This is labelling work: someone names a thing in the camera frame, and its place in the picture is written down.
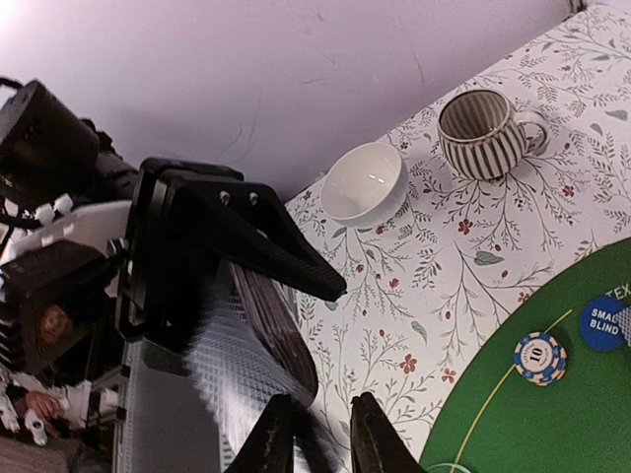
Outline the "stack of poker chips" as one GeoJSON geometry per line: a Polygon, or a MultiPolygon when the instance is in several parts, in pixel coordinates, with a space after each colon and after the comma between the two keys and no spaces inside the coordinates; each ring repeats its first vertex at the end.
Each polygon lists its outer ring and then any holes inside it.
{"type": "Polygon", "coordinates": [[[531,332],[516,345],[513,363],[517,372],[537,386],[558,382],[568,368],[568,353],[552,335],[531,332]]]}

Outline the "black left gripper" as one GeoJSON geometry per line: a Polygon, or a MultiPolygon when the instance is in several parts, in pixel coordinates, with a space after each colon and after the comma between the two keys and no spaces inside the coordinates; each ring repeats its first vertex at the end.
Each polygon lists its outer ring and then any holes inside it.
{"type": "Polygon", "coordinates": [[[346,293],[275,191],[243,180],[221,165],[142,163],[121,243],[115,324],[125,340],[186,350],[199,321],[199,280],[216,268],[208,250],[324,301],[346,293]]]}

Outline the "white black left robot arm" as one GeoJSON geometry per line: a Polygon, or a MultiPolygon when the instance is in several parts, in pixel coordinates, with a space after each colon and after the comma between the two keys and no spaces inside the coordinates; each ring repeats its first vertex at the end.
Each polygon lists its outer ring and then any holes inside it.
{"type": "Polygon", "coordinates": [[[3,79],[1,195],[16,215],[1,242],[1,361],[39,372],[108,314],[127,341],[200,346],[201,279],[227,263],[246,303],[251,348],[294,398],[317,393],[293,318],[263,304],[277,284],[333,302],[344,279],[307,242],[275,191],[224,166],[126,163],[92,121],[44,84],[3,79]]]}

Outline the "blue small blind button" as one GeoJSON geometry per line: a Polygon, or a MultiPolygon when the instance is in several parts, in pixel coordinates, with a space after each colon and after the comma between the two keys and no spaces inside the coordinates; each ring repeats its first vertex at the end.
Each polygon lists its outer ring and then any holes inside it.
{"type": "Polygon", "coordinates": [[[618,313],[626,308],[622,300],[602,296],[591,300],[580,318],[580,333],[589,348],[608,353],[625,344],[618,313]]]}

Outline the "clear round dealer button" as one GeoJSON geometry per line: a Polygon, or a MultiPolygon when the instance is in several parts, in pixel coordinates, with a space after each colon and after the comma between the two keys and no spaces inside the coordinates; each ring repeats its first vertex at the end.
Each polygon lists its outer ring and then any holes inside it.
{"type": "Polygon", "coordinates": [[[428,473],[472,473],[469,468],[452,462],[442,462],[426,467],[428,473]]]}

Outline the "blue checkered playing card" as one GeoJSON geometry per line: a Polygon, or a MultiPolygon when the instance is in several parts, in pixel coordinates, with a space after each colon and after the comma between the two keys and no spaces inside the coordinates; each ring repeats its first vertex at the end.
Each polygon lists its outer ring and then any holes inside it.
{"type": "Polygon", "coordinates": [[[631,347],[631,306],[615,314],[619,331],[628,347],[631,347]]]}

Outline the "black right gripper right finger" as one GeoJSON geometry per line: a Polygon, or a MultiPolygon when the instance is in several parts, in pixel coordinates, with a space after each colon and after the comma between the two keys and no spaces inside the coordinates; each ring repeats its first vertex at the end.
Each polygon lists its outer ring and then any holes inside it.
{"type": "Polygon", "coordinates": [[[352,399],[350,450],[354,473],[424,472],[371,392],[352,399]]]}

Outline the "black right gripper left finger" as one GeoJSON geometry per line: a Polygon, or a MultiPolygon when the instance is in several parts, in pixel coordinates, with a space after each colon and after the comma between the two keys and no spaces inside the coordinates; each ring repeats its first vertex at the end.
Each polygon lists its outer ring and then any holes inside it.
{"type": "Polygon", "coordinates": [[[272,396],[244,445],[225,473],[291,473],[294,471],[293,399],[272,396]]]}

